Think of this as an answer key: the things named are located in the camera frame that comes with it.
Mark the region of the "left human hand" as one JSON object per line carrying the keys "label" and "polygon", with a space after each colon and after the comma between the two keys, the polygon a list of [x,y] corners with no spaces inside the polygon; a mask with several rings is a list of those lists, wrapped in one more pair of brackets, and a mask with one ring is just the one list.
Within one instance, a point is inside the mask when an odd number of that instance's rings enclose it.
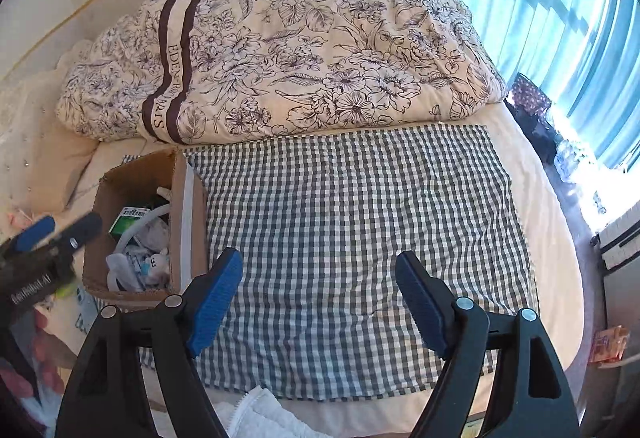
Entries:
{"label": "left human hand", "polygon": [[65,390],[60,371],[76,354],[47,331],[38,310],[1,328],[1,435],[42,436],[55,428]]}

